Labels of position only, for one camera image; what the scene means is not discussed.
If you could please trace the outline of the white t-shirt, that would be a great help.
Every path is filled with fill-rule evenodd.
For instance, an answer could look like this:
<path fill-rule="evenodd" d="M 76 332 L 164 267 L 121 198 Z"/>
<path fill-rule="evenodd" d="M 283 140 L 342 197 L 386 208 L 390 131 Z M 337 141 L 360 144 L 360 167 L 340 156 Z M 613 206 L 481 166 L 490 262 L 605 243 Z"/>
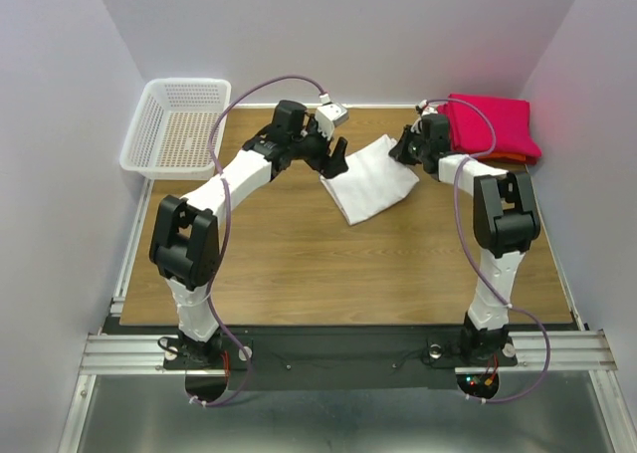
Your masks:
<path fill-rule="evenodd" d="M 405 199 L 419 182 L 407 166 L 389 156 L 397 140 L 387 134 L 348 155 L 348 171 L 320 178 L 349 226 L 362 223 Z"/>

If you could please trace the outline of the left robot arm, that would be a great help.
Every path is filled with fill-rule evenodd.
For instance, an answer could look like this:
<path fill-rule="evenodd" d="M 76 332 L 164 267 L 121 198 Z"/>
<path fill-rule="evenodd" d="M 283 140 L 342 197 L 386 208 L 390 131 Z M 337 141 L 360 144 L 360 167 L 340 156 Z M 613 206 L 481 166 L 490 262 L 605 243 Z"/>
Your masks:
<path fill-rule="evenodd" d="M 347 108 L 329 99 L 313 113 L 303 104 L 283 100 L 271 122 L 249 138 L 225 168 L 199 188 L 161 200 L 149 259 L 166 281 L 178 315 L 178 338 L 161 342 L 165 352 L 201 367 L 220 359 L 221 324 L 211 309 L 211 283 L 228 237 L 219 229 L 229 227 L 234 208 L 296 160 L 327 179 L 345 173 L 347 142 L 333 134 L 347 119 Z"/>

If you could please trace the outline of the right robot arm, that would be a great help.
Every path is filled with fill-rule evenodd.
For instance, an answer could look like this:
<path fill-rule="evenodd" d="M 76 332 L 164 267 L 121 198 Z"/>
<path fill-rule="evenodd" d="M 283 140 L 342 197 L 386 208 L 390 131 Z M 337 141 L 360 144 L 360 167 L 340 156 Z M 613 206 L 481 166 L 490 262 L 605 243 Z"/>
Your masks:
<path fill-rule="evenodd" d="M 473 233 L 481 255 L 471 262 L 478 281 L 460 330 L 458 352 L 463 360 L 480 363 L 508 342 L 517 271 L 540 233 L 540 221 L 529 174 L 454 153 L 450 131 L 445 115 L 423 114 L 404 126 L 389 155 L 401 164 L 422 166 L 437 181 L 473 199 Z"/>

